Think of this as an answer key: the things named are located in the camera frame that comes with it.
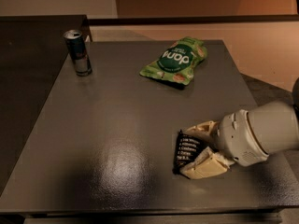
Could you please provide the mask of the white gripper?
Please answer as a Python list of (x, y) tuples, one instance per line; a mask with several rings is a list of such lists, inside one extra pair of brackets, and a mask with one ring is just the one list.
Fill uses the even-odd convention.
[(241, 166), (266, 161), (268, 153), (261, 147), (249, 123), (249, 112), (239, 110), (220, 122), (206, 121), (183, 132), (216, 147), (205, 148), (194, 161), (179, 169), (189, 179), (208, 178), (226, 173), (235, 162)]

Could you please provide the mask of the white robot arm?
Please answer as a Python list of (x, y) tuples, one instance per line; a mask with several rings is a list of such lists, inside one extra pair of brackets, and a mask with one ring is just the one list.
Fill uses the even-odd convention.
[(192, 126), (178, 136), (178, 171), (189, 179), (207, 178), (227, 172), (235, 163), (247, 167), (273, 153), (297, 149), (298, 108), (299, 79), (290, 105), (275, 101)]

